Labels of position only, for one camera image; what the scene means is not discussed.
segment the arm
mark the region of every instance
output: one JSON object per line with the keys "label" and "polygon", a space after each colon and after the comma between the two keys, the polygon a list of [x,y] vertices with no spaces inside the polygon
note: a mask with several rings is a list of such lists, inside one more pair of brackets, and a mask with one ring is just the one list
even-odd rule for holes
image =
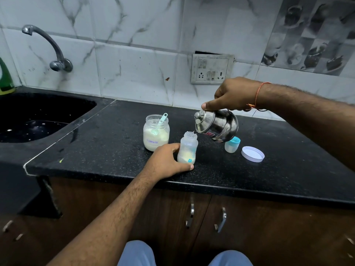
{"label": "arm", "polygon": [[161,179],[193,169],[174,160],[179,143],[158,147],[144,169],[94,221],[78,234],[48,266],[116,266],[144,199]]}
{"label": "arm", "polygon": [[[262,82],[246,78],[226,79],[215,100],[202,109],[248,111]],[[267,109],[355,171],[355,107],[295,88],[264,84],[257,97],[257,109]]]}

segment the green bottle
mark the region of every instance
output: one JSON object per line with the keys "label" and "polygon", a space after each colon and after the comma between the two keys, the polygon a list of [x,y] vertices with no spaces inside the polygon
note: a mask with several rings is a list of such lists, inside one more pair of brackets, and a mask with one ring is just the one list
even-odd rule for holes
{"label": "green bottle", "polygon": [[15,90],[8,68],[0,58],[0,95],[11,93]]}

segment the silver teapot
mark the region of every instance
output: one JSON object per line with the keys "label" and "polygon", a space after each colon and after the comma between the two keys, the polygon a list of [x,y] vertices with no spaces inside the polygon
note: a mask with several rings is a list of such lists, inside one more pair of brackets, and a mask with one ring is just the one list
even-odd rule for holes
{"label": "silver teapot", "polygon": [[237,117],[229,110],[195,113],[196,132],[209,135],[217,143],[231,140],[238,131]]}

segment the hand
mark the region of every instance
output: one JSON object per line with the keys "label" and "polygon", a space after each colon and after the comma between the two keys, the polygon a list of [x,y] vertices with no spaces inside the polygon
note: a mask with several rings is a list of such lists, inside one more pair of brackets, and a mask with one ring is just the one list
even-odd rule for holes
{"label": "hand", "polygon": [[157,147],[142,172],[150,174],[150,177],[159,181],[174,174],[192,170],[192,164],[180,163],[174,160],[173,153],[178,151],[179,148],[180,143],[165,144]]}
{"label": "hand", "polygon": [[203,103],[203,110],[215,111],[227,108],[229,110],[251,110],[247,104],[255,103],[256,91],[262,82],[244,77],[229,78],[214,94],[214,100]]}

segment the black sink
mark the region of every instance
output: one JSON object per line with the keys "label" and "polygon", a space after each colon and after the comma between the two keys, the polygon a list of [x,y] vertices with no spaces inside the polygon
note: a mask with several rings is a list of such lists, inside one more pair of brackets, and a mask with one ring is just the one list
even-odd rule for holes
{"label": "black sink", "polygon": [[95,106],[94,101],[45,93],[0,96],[0,143],[26,143],[47,137]]}

